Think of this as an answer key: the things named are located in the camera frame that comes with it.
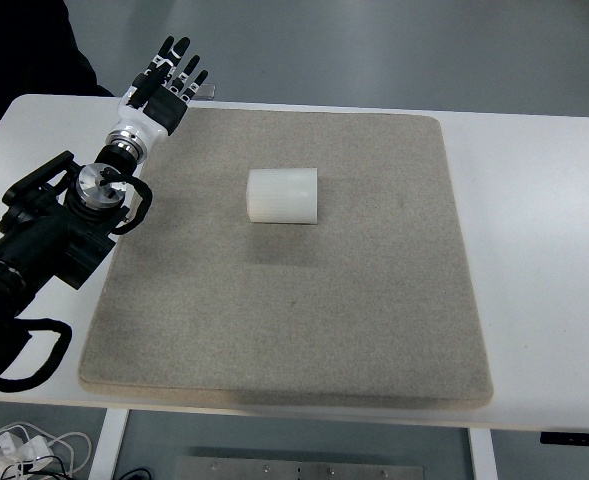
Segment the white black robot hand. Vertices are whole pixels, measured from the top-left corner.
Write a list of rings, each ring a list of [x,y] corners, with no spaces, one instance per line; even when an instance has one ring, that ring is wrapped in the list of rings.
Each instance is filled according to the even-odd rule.
[[[130,132],[146,149],[174,133],[208,77],[206,70],[196,70],[197,55],[180,65],[189,45],[187,37],[167,37],[119,103],[116,130]]]

